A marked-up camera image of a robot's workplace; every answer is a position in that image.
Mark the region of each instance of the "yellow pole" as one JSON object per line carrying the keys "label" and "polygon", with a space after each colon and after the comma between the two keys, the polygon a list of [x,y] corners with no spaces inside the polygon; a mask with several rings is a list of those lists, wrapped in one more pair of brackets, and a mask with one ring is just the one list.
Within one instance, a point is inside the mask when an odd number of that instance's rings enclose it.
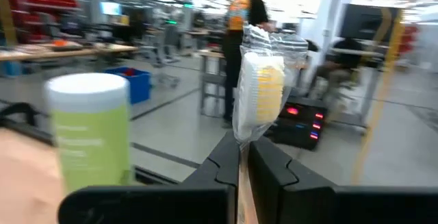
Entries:
{"label": "yellow pole", "polygon": [[381,111],[383,109],[383,100],[385,100],[389,84],[391,82],[391,77],[394,72],[394,66],[396,62],[396,54],[398,52],[398,47],[400,45],[400,40],[402,37],[403,29],[402,24],[402,10],[399,11],[397,18],[394,22],[394,28],[391,35],[391,40],[389,41],[389,48],[385,58],[386,71],[383,73],[383,84],[378,90],[376,107],[373,109],[370,124],[368,125],[368,132],[362,139],[362,149],[357,156],[353,172],[352,172],[352,184],[357,185],[360,183],[361,176],[363,174],[363,166],[365,164],[365,159],[370,150],[370,143],[373,134],[373,129],[378,125],[378,120],[380,119]]}
{"label": "yellow pole", "polygon": [[5,33],[6,45],[13,47],[17,44],[14,21],[9,0],[0,0],[0,21]]}

